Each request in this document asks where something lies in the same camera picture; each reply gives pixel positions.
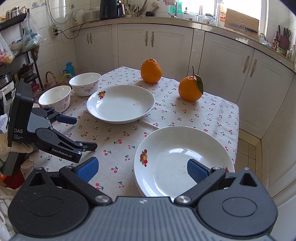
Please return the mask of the gloved left hand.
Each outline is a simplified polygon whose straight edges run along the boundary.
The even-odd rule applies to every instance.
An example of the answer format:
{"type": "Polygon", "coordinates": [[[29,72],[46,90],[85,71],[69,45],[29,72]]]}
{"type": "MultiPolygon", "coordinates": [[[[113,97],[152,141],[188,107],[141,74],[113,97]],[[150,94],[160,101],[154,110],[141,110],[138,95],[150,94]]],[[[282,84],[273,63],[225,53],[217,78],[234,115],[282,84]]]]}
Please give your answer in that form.
{"type": "Polygon", "coordinates": [[[7,133],[1,133],[1,167],[6,162],[10,152],[30,154],[27,160],[22,163],[21,169],[31,168],[40,156],[40,152],[34,152],[33,146],[30,144],[12,142],[12,147],[9,147],[7,133]]]}

